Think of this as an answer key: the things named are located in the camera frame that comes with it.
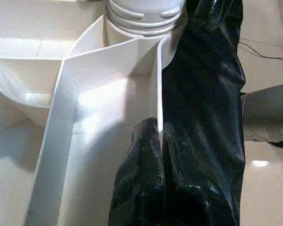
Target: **white bottle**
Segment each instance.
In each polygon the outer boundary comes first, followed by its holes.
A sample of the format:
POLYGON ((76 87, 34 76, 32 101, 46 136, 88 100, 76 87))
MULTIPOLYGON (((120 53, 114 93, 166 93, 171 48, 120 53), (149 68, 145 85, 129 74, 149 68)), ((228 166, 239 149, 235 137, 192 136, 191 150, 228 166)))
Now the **white bottle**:
POLYGON ((110 19, 139 35, 159 35, 181 22, 185 0, 108 0, 110 19))

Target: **plastic tray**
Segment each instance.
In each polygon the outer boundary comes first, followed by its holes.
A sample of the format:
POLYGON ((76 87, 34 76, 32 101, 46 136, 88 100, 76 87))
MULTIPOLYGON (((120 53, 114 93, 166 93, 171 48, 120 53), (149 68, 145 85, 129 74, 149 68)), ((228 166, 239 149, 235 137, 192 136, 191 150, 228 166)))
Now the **plastic tray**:
POLYGON ((186 16, 144 37, 105 0, 0 0, 0 226, 107 225, 133 127, 162 131, 161 70, 186 16))

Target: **white plastic panel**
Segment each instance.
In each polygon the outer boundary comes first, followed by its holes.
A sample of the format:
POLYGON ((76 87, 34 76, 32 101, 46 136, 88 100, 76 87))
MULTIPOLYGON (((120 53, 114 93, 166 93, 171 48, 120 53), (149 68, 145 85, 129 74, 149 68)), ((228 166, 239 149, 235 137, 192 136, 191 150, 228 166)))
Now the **white plastic panel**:
POLYGON ((57 84, 26 226, 56 226, 59 216, 78 92, 72 77, 59 76, 57 84))

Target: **hand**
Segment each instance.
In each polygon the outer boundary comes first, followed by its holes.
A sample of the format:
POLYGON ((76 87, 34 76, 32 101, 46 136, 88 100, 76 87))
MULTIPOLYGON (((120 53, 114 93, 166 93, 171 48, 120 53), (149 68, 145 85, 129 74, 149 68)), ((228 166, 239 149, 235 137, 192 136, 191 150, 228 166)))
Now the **hand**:
POLYGON ((222 23, 233 0, 187 0, 189 19, 195 30, 213 32, 222 23))

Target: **wire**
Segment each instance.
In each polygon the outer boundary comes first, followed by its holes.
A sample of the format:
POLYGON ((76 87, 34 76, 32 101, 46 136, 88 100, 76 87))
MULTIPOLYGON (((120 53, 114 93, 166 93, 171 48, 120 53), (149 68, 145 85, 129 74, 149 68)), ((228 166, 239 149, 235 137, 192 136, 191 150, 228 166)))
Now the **wire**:
POLYGON ((239 44, 242 44, 244 46, 247 46, 248 48, 250 48, 251 50, 253 50, 259 57, 262 57, 262 58, 266 58, 266 59, 275 59, 275 60, 283 60, 283 57, 269 57, 269 56, 265 56, 265 55, 262 55, 260 53, 258 53, 252 46, 249 46, 248 44, 244 43, 244 42, 239 42, 239 44))

